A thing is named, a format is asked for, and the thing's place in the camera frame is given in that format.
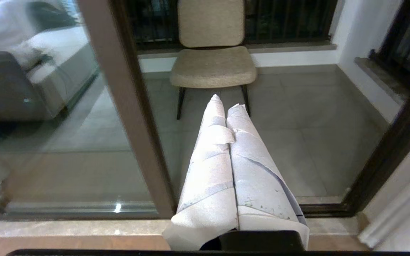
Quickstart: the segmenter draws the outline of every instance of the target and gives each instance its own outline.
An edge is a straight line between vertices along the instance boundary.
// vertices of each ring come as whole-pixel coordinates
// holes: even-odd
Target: glass pane
[[[73,0],[0,1],[0,206],[156,214]]]

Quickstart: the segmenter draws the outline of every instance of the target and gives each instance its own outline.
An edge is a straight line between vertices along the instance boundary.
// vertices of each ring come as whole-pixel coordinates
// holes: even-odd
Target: tiled floor
[[[18,249],[160,250],[170,247],[163,237],[152,236],[58,236],[0,238],[0,256]],[[354,236],[309,237],[309,251],[368,251]]]
[[[207,102],[218,94],[227,110],[243,103],[242,92],[239,86],[187,89],[177,121],[178,89],[168,79],[146,85],[179,195]],[[298,198],[340,200],[384,133],[350,86],[340,71],[262,74],[248,85],[252,122]]]

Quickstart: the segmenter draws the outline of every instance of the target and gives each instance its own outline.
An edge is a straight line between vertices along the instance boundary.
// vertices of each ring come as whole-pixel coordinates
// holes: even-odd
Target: chair
[[[186,88],[241,86],[246,110],[246,85],[255,81],[256,67],[244,39],[243,0],[179,0],[179,40],[187,48],[179,52],[170,82],[179,87],[177,120],[181,117]]]

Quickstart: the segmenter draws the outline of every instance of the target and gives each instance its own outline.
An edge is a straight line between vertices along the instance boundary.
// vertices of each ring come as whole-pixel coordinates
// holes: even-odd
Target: window sill
[[[337,45],[328,41],[324,42],[300,42],[300,43],[276,43],[276,44],[252,44],[246,45],[249,53],[275,53],[275,52],[309,52],[317,50],[336,50]],[[139,59],[171,58],[177,57],[182,49],[139,50]]]
[[[383,70],[379,65],[367,58],[356,57],[354,60],[379,87],[381,87],[397,104],[402,105],[409,97],[409,91],[401,83]]]

